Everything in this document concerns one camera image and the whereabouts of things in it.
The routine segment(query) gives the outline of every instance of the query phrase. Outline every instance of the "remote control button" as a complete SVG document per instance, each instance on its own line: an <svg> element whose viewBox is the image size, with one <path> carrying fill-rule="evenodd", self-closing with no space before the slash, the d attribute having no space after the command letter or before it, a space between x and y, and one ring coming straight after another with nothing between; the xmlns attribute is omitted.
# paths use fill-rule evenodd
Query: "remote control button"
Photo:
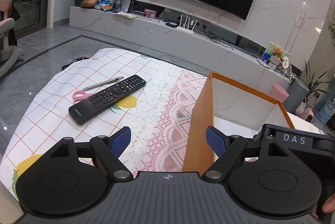
<svg viewBox="0 0 335 224"><path fill-rule="evenodd" d="M119 95L119 94L122 93L121 90L118 89L118 88L113 88L113 89L112 89L112 92L113 92L114 94L117 94L117 95Z"/></svg>

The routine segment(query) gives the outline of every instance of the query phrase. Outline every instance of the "gray trash can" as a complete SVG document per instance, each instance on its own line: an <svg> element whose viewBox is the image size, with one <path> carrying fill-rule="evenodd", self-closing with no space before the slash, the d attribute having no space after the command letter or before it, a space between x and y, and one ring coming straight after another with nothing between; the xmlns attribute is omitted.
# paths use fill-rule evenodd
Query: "gray trash can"
<svg viewBox="0 0 335 224"><path fill-rule="evenodd" d="M308 94L309 89L300 79L294 79L287 92L289 93L289 97L286 98L283 105L286 111L294 113Z"/></svg>

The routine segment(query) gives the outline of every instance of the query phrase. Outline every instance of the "chair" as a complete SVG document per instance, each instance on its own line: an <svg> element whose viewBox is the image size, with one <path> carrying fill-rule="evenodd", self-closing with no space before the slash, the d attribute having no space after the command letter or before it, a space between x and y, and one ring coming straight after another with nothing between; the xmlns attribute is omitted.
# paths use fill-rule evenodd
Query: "chair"
<svg viewBox="0 0 335 224"><path fill-rule="evenodd" d="M3 46L0 42L0 62L4 62L0 67L0 77L19 60L24 60L23 50L14 45L8 44L8 31L15 26L13 18L8 18L8 10L12 4L12 0L0 0L0 11L4 12L4 20L0 22L0 39L3 40Z"/></svg>

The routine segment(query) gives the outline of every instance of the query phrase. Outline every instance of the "silver pen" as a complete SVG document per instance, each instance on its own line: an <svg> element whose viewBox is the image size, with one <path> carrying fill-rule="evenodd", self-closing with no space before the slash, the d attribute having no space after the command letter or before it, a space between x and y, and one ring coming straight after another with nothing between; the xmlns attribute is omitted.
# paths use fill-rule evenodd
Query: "silver pen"
<svg viewBox="0 0 335 224"><path fill-rule="evenodd" d="M110 83L118 82L119 80L121 80L121 79L123 79L123 78L124 78L124 77L115 77L115 78L113 78L113 79L110 79L110 80L107 80L107 81L104 81L104 82L100 82L100 83L97 83L97 84L94 84L94 85L85 87L84 89L82 89L82 91L87 91L87 90L94 89L94 88L96 88L96 87L103 86L103 85L105 85L105 84L110 84Z"/></svg>

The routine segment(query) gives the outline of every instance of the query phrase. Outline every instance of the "cardboard box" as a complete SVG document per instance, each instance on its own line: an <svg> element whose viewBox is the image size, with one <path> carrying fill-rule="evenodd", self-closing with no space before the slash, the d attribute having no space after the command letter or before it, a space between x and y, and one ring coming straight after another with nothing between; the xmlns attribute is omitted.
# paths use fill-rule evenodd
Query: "cardboard box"
<svg viewBox="0 0 335 224"><path fill-rule="evenodd" d="M206 128L252 138L263 124L294 129L282 103L236 80L211 72L193 108L183 171L202 175L215 154L206 142Z"/></svg>

